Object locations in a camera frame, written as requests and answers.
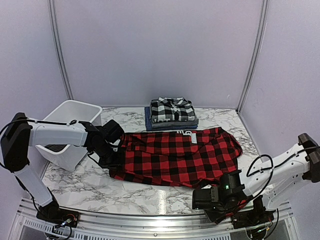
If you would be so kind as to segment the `red black plaid shirt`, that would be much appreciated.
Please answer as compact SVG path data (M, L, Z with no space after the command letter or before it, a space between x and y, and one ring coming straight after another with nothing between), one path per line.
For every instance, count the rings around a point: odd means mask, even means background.
M238 169L243 153L236 138L221 127L178 132L126 133L118 150L121 163L109 170L116 180L154 186L201 189L217 186L223 174Z

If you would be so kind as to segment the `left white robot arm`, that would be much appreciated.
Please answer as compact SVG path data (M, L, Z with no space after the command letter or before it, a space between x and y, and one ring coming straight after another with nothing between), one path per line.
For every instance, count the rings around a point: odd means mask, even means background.
M28 159L29 147L37 145L74 145L98 155L98 165L103 169L116 169L115 144L124 134L114 120L105 125L93 125L88 121L53 122L28 118L18 112L0 131L2 168L14 174L23 189L37 201L40 216L58 223L63 211L51 191L34 172Z

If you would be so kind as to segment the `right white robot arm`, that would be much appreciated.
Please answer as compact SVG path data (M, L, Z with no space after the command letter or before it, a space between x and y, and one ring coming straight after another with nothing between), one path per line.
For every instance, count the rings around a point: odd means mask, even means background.
M221 176L217 186L192 192L192 209L219 224L231 218L235 229L274 220L284 201L309 183L320 181L320 146L307 133L275 158L258 156L243 170Z

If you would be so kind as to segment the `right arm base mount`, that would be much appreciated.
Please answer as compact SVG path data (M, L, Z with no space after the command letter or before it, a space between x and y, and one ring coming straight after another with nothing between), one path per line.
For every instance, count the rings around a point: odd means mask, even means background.
M231 216L231 222L234 229L254 227L257 225L265 224L269 221L273 221L274 213L276 211L266 211L263 213L254 213L253 211L237 212Z

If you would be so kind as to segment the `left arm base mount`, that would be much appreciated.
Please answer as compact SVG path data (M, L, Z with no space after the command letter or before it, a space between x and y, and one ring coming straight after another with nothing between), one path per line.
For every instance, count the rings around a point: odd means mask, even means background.
M66 222L67 220L71 220L71 222L67 222L66 225L69 225L72 228L76 228L80 219L80 213L77 211L60 209L55 216L48 216L38 211L36 214L36 218L56 224L58 226L61 226L61 224Z

